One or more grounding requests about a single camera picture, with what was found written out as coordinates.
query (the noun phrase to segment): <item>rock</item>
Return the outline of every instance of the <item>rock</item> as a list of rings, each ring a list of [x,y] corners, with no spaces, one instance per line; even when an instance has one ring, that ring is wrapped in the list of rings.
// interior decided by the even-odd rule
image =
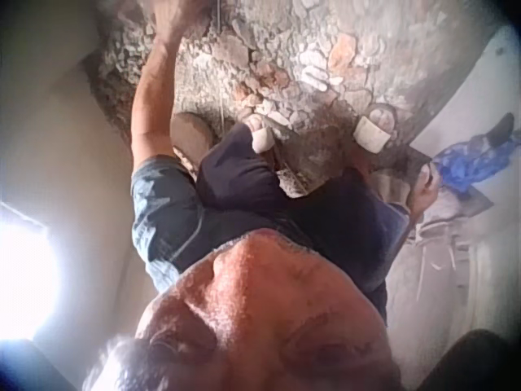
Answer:
[[[283,89],[290,83],[290,77],[284,69],[266,61],[259,62],[254,72],[259,83],[270,89]]]
[[[300,127],[309,118],[306,112],[296,111],[290,115],[290,124],[295,127]]]
[[[339,34],[329,55],[328,68],[331,73],[342,76],[357,53],[357,39],[351,35]]]
[[[252,52],[252,61],[258,63],[262,59],[262,54],[259,51]]]
[[[309,66],[304,68],[300,74],[300,80],[312,86],[316,90],[327,91],[327,84],[324,81],[328,80],[327,73],[321,69]]]
[[[313,88],[319,90],[319,91],[327,91],[327,84],[323,83],[317,79],[315,79],[313,76],[309,75],[308,73],[302,72],[302,75],[300,76],[300,80],[303,81],[306,84],[309,84]]]
[[[339,77],[331,77],[329,79],[329,84],[331,86],[339,86],[341,85],[342,83],[344,82],[344,78],[339,76]]]
[[[263,0],[241,5],[246,20],[255,20],[268,27],[279,27],[282,31],[291,27],[292,0]]]
[[[362,36],[360,38],[358,47],[360,49],[360,54],[364,57],[371,57],[373,55],[377,55],[380,50],[378,34],[372,33]]]
[[[212,18],[209,14],[202,14],[200,18],[185,31],[185,37],[190,40],[199,40],[204,37],[210,29]]]
[[[359,90],[366,85],[367,69],[363,67],[347,68],[342,77],[344,77],[344,85],[348,90]]]
[[[242,102],[251,93],[252,93],[252,90],[250,90],[244,82],[241,82],[234,89],[234,101]]]
[[[259,81],[252,76],[246,77],[244,79],[244,84],[246,84],[246,86],[250,90],[255,91],[255,92],[257,92],[261,88],[261,84],[259,83]]]
[[[300,53],[299,61],[303,65],[313,65],[320,69],[327,68],[327,60],[317,51],[305,51]]]
[[[282,126],[290,125],[290,121],[288,121],[287,118],[283,116],[280,112],[271,112],[270,114],[268,114],[268,118]]]
[[[235,35],[223,33],[213,47],[213,57],[231,63],[239,68],[247,68],[249,64],[248,49]]]
[[[327,106],[333,104],[333,102],[338,98],[338,94],[333,90],[328,90],[326,92],[315,92],[311,95],[311,100],[319,105],[319,106]]]
[[[299,83],[296,81],[292,81],[287,88],[281,91],[282,98],[285,101],[293,100],[299,97],[300,95],[300,87]]]
[[[280,108],[278,108],[278,112],[280,112],[282,116],[284,116],[285,118],[289,118],[293,111],[287,108],[286,106],[281,106]]]
[[[301,2],[304,8],[309,9],[318,6],[322,0],[301,0]]]
[[[369,107],[373,95],[368,90],[347,91],[344,94],[345,100],[358,113],[363,114]]]
[[[213,145],[210,127],[195,114],[182,112],[170,122],[172,145],[182,152],[190,163],[199,167]]]
[[[256,49],[255,37],[249,25],[241,19],[234,19],[231,22],[231,27],[244,44],[252,50]]]
[[[396,125],[394,109],[387,104],[373,104],[368,109],[368,118],[381,130],[392,134]]]
[[[306,16],[308,16],[308,12],[302,5],[301,0],[293,0],[293,9],[295,10],[296,15],[301,19],[305,19]]]
[[[264,99],[262,104],[257,107],[257,112],[259,112],[263,116],[267,116],[272,111],[274,111],[275,108],[275,102],[273,100]]]
[[[320,50],[322,51],[322,53],[329,57],[331,49],[333,48],[330,39],[325,35],[320,35],[318,37],[318,45],[320,46]]]
[[[254,108],[257,104],[262,103],[262,98],[257,94],[250,94],[243,99],[242,105],[245,108]]]

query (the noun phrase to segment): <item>bright light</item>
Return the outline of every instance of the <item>bright light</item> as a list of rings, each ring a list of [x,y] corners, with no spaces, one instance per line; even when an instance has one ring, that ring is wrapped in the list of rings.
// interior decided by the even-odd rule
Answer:
[[[57,295],[55,253],[46,236],[0,224],[0,340],[32,339]]]

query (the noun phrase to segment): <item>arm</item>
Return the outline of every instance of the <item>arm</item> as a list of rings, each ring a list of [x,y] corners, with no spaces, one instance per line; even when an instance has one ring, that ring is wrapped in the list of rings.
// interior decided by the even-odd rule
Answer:
[[[134,172],[149,157],[173,156],[170,119],[177,51],[186,28],[208,0],[154,0],[157,34],[132,107]]]
[[[410,231],[419,222],[425,212],[438,199],[440,192],[441,176],[433,163],[424,165],[420,171],[418,181],[407,198],[407,207],[410,210],[409,225],[401,236],[392,259],[396,258],[403,247]]]

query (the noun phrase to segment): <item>navy shorts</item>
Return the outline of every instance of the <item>navy shorts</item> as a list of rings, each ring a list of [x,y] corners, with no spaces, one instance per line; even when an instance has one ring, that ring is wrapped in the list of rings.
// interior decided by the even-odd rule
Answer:
[[[385,277],[409,217],[355,169],[290,199],[237,124],[203,159],[196,182],[175,158],[157,156],[133,175],[132,197],[134,245],[160,292],[222,244],[270,228],[335,263],[385,318]]]

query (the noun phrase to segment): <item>foot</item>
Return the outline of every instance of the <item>foot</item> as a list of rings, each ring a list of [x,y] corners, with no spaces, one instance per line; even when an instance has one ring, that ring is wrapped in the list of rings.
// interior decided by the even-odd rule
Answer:
[[[244,120],[244,124],[252,132],[252,148],[257,155],[268,152],[275,145],[275,137],[270,128],[265,126],[262,116],[252,114]]]

